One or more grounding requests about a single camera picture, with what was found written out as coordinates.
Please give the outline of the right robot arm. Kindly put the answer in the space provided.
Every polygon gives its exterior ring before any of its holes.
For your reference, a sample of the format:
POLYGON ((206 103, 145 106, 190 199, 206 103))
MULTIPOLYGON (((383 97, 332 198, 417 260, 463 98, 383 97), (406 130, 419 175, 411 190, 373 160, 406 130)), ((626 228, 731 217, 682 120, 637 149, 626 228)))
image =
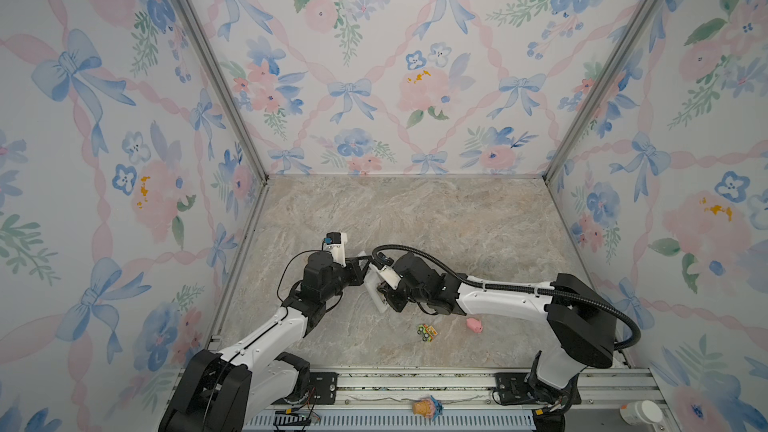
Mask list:
POLYGON ((564 407, 575 394, 584 369, 606 369, 613 364, 617 318, 607 302, 571 274, 531 285, 493 283, 447 270, 438 272, 412 251, 395 261, 376 260, 371 269, 381 279, 377 293, 397 312, 415 303, 428 314, 496 315, 548 326, 558 345, 536 354, 517 389, 520 397, 509 400, 512 404, 564 407))

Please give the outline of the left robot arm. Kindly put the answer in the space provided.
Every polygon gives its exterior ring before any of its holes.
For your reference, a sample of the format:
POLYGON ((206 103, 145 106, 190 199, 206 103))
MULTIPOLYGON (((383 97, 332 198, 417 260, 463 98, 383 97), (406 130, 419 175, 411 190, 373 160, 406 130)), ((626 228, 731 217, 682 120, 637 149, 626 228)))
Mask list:
POLYGON ((343 258, 312 251, 302 279, 294 283, 272 318, 219 352, 193 356, 160 420, 160 431, 241 431, 276 401, 310 397, 309 362, 287 352, 329 310, 327 302, 361 286, 368 255, 343 258))

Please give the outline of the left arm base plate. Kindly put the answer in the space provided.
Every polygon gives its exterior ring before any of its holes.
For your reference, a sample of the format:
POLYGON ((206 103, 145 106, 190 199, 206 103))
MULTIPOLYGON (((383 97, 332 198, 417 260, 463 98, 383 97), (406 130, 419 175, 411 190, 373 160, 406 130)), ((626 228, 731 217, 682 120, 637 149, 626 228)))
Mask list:
POLYGON ((334 405, 338 379, 336 372, 310 372, 300 382, 303 402, 308 405, 334 405))

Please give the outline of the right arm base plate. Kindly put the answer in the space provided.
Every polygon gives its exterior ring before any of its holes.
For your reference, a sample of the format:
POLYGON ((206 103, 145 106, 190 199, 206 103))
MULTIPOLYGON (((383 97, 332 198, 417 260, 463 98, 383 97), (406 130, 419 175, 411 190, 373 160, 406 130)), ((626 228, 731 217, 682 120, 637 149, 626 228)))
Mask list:
POLYGON ((555 407, 579 405, 582 403, 578 391, 579 375, 573 377, 564 389, 556 389, 546 384, 529 383, 529 374, 523 372, 500 372, 494 376, 494 401, 502 406, 537 405, 555 407))

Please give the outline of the white remote control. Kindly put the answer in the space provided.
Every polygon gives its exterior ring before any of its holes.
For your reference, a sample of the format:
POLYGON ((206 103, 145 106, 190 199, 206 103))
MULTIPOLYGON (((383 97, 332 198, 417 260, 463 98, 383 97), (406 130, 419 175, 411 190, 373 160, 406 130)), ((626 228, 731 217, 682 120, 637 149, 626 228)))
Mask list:
POLYGON ((378 274, 369 266, 363 286, 380 314, 384 314, 389 309, 389 305, 387 304, 384 295, 378 290, 378 287, 382 282, 384 281, 382 281, 378 274))

